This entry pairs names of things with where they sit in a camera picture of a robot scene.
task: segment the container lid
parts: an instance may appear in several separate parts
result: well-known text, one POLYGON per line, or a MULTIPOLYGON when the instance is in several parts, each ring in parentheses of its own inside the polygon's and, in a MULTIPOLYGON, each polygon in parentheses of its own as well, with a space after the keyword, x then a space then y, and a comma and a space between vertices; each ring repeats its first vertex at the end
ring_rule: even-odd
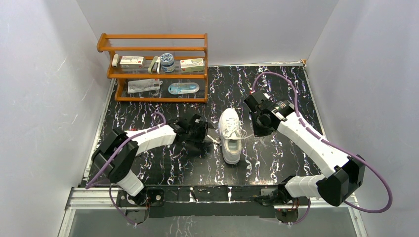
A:
POLYGON ((174 62, 174 57, 171 53, 165 53, 160 56, 160 62, 162 66, 169 66, 174 62))

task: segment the sneaker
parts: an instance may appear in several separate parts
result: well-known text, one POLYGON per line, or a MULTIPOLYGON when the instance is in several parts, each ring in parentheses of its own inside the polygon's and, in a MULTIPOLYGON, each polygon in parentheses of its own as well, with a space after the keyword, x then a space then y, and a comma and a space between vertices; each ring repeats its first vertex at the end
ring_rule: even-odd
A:
POLYGON ((224 110, 218 122, 221 135, 222 154, 228 164, 236 164, 242 153, 239 115, 232 108, 224 110))

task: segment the orange wooden frame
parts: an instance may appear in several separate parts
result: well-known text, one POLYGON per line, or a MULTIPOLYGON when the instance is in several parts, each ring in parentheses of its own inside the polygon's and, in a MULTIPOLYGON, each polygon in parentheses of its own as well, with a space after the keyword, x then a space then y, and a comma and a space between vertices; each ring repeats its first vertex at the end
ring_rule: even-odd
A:
MULTIPOLYGON (((115 93, 116 101, 142 101, 142 102, 192 102, 206 103, 208 101, 208 38, 207 34, 202 35, 107 35, 103 33, 97 42, 97 51, 108 51, 110 57, 109 68, 106 73, 109 79, 118 80, 118 88, 115 93), (203 47, 121 47, 111 46, 110 39, 204 39, 203 47), (201 51, 205 53, 205 71, 203 75, 182 75, 182 74, 122 74, 120 69, 112 67, 112 59, 115 51, 201 51), (203 79, 205 80, 204 98, 154 98, 154 97, 123 97, 122 92, 126 79, 203 79)), ((144 57, 146 60, 152 60, 153 57, 144 57)), ((196 57, 175 57, 175 60, 192 59, 196 57)))

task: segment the blue and white container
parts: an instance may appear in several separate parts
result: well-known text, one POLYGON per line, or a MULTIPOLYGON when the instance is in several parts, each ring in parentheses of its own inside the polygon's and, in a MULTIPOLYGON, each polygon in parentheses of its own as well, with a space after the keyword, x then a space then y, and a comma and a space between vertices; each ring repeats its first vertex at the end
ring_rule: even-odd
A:
POLYGON ((171 53, 165 53, 160 56, 160 64, 165 73, 171 73, 175 69, 174 57, 171 53))

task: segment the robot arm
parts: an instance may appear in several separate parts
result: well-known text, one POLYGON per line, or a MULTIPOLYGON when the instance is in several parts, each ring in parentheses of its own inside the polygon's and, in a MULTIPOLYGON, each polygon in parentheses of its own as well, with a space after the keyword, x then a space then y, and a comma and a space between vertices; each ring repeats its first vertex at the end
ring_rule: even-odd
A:
MULTIPOLYGON (((111 183, 118 184, 132 196, 135 203, 142 204, 147 199, 147 188, 131 171, 134 158, 149 149, 167 146, 175 142, 186 142, 192 144, 193 147, 207 146, 212 142, 207 140, 208 129, 214 128, 208 122, 201 121, 200 118, 199 115, 186 115, 133 138, 106 167, 104 175, 111 183)), ((93 154, 93 164, 100 169, 122 142, 141 132, 143 130, 125 133, 117 128, 113 129, 93 154)))
POLYGON ((290 176, 278 185, 278 196, 283 202, 297 197, 323 198, 333 206, 339 206, 362 185, 365 166, 345 153, 315 138, 307 131, 314 130, 304 118, 299 121, 293 104, 272 102, 261 91, 245 99, 251 110, 255 136, 267 136, 279 131, 296 143, 320 168, 322 174, 314 176, 290 176))

